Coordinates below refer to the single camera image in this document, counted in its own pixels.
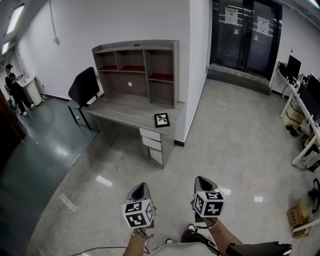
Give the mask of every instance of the cable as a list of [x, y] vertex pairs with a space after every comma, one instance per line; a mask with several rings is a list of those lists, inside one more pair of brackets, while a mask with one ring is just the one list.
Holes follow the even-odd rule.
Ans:
[[[216, 219], [216, 222], [214, 222], [212, 219], [210, 218], [204, 218], [204, 219], [207, 219], [207, 220], [210, 220], [212, 222], [212, 225], [210, 226], [195, 226], [196, 230], [194, 232], [194, 235], [197, 233], [198, 229], [209, 229], [211, 227], [213, 227], [214, 225], [217, 224], [218, 222], [218, 219]], [[151, 235], [147, 235], [145, 232], [143, 232], [141, 229], [139, 229], [140, 232], [142, 232], [145, 237], [147, 237], [144, 241], [146, 241], [146, 246], [144, 246], [144, 248], [146, 249], [146, 251], [143, 251], [145, 254], [150, 254], [150, 251], [149, 251], [149, 241], [151, 238], [153, 238], [155, 235], [154, 234], [151, 234]], [[92, 248], [92, 249], [89, 249], [89, 250], [85, 250], [83, 252], [80, 252], [80, 253], [76, 253], [76, 254], [73, 254], [73, 255], [70, 255], [70, 256], [77, 256], [77, 255], [81, 255], [83, 253], [86, 253], [86, 252], [89, 252], [89, 251], [93, 251], [93, 250], [96, 250], [96, 249], [119, 249], [119, 248], [127, 248], [127, 247], [124, 247], [124, 246], [116, 246], [116, 247], [112, 247], [112, 246], [108, 246], [108, 247], [95, 247], [95, 248]]]
[[146, 249], [147, 253], [150, 254], [148, 248], [144, 245], [144, 248]]
[[52, 16], [52, 9], [51, 9], [51, 0], [49, 0], [49, 6], [50, 6], [50, 14], [51, 14], [51, 21], [52, 21], [52, 27], [53, 27], [53, 33], [54, 33], [54, 37], [57, 37], [56, 34], [56, 29], [55, 29], [55, 24], [54, 24], [54, 18]]
[[202, 230], [207, 230], [207, 229], [210, 229], [212, 228], [215, 224], [217, 224], [218, 222], [218, 219], [216, 219], [216, 222], [214, 223], [214, 221], [210, 218], [204, 218], [204, 219], [207, 219], [209, 221], [212, 222], [212, 225], [211, 226], [195, 226], [197, 229], [202, 229]]
[[96, 248], [92, 248], [92, 249], [89, 249], [89, 250], [85, 250], [83, 252], [79, 252], [79, 253], [76, 253], [76, 254], [73, 254], [73, 255], [70, 255], [70, 256], [76, 256], [76, 255], [81, 255], [81, 254], [84, 254], [86, 252], [89, 252], [89, 251], [93, 251], [93, 250], [96, 250], [96, 249], [119, 249], [119, 248], [125, 248], [127, 249], [127, 247], [124, 247], [124, 246], [116, 246], [116, 247], [113, 247], [113, 246], [108, 246], [108, 247], [96, 247]]

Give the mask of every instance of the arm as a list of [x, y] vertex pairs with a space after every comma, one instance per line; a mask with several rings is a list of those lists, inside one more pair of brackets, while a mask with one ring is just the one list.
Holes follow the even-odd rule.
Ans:
[[[211, 220], [216, 223], [215, 226], [209, 228], [209, 232], [216, 243], [222, 256], [227, 256], [226, 250], [230, 244], [235, 244], [236, 246], [241, 246], [243, 243], [236, 238], [217, 218], [211, 218]], [[211, 226], [212, 222], [208, 219], [204, 219], [207, 226]]]
[[7, 77], [7, 76], [5, 77], [5, 84], [6, 84], [6, 86], [7, 86], [8, 88], [11, 88], [11, 85], [12, 85], [13, 83], [15, 83], [15, 82], [16, 82], [16, 80], [11, 81], [9, 77]]
[[[140, 234], [140, 233], [137, 229], [134, 229], [133, 234]], [[142, 235], [131, 236], [129, 244], [125, 249], [123, 256], [143, 256], [144, 245], [145, 245], [145, 238]]]

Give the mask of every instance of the wall baseboard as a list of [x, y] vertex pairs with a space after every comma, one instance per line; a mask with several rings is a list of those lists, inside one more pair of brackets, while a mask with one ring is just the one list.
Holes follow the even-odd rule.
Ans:
[[44, 94], [44, 93], [40, 93], [40, 95], [44, 95], [44, 96], [47, 96], [48, 98], [53, 98], [53, 99], [64, 101], [64, 102], [70, 101], [70, 99], [62, 98], [62, 97], [59, 97], [59, 96], [54, 96], [54, 95], [49, 95], [49, 94]]
[[175, 145], [178, 145], [178, 146], [181, 146], [181, 147], [184, 147], [184, 146], [185, 146], [185, 143], [182, 142], [182, 141], [179, 141], [179, 140], [174, 140], [174, 144], [175, 144]]
[[278, 92], [278, 91], [275, 91], [275, 90], [272, 90], [271, 93], [272, 93], [272, 94], [275, 94], [275, 95], [282, 96], [282, 93], [281, 93], [281, 92]]

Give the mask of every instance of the floor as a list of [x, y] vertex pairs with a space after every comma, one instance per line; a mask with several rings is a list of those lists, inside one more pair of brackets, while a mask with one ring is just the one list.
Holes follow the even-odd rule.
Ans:
[[92, 131], [82, 119], [77, 126], [66, 103], [52, 98], [18, 118], [27, 136], [0, 171], [0, 248], [22, 256], [40, 214], [99, 129], [90, 116]]
[[[286, 212], [318, 175], [291, 165], [302, 149], [279, 118], [286, 101], [207, 80], [185, 147], [175, 146], [165, 169], [144, 161], [138, 139], [124, 136], [108, 148], [99, 134], [55, 191], [39, 219], [27, 256], [68, 256], [94, 247], [126, 246], [130, 230], [121, 213], [126, 194], [146, 182], [157, 207], [149, 248], [179, 239], [193, 222], [196, 176], [225, 192], [220, 220], [243, 243], [293, 244], [293, 256], [319, 250], [320, 225], [294, 240]], [[98, 249], [82, 256], [118, 256]]]
[[207, 78], [244, 87], [265, 95], [271, 93], [269, 81], [266, 78], [218, 64], [209, 65]]

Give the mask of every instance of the chair leg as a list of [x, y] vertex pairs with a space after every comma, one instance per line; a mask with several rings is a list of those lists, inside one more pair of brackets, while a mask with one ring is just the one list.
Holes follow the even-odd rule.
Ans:
[[71, 115], [72, 115], [72, 117], [73, 117], [73, 119], [74, 119], [75, 123], [76, 123], [77, 125], [79, 125], [79, 124], [78, 124], [78, 121], [77, 121], [77, 119], [76, 119], [76, 117], [75, 117], [75, 115], [74, 115], [74, 113], [73, 113], [73, 112], [72, 112], [72, 110], [71, 110], [71, 107], [69, 107], [69, 106], [68, 106], [68, 109], [70, 110]]
[[91, 127], [90, 127], [90, 125], [88, 124], [87, 119], [85, 118], [85, 115], [84, 115], [84, 113], [82, 113], [82, 111], [81, 111], [80, 108], [79, 108], [79, 112], [80, 112], [80, 114], [81, 114], [81, 116], [82, 116], [82, 118], [83, 118], [86, 126], [88, 126], [89, 130], [91, 131]]

